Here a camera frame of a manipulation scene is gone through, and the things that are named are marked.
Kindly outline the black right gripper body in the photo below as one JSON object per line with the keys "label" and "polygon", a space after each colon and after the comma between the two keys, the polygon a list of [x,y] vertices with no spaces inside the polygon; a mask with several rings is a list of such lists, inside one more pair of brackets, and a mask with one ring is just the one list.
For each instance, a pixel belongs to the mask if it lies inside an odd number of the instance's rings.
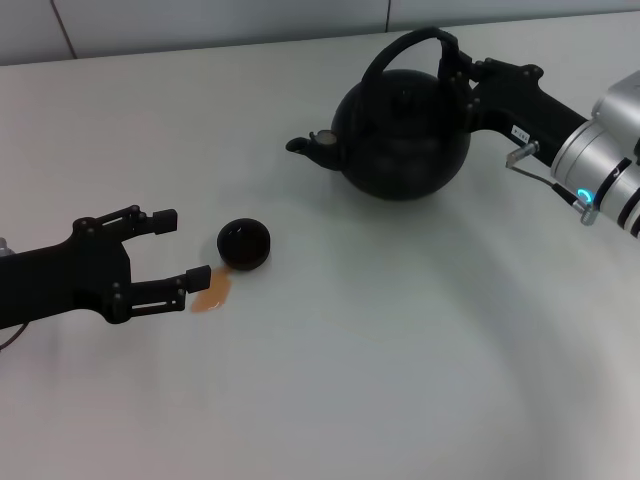
{"label": "black right gripper body", "polygon": [[487,59],[471,70],[476,83],[467,129],[489,130],[524,146],[538,145],[534,157],[554,161],[566,140],[587,119],[545,93],[539,86],[544,71],[533,64],[517,66]]}

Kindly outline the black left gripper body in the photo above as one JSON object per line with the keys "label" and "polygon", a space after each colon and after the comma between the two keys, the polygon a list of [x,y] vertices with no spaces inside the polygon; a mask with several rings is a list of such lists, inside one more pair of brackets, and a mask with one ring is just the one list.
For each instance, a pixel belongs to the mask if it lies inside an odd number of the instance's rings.
{"label": "black left gripper body", "polygon": [[132,236],[130,215],[86,217],[60,244],[2,257],[1,327],[73,310],[128,321],[131,267],[122,243]]}

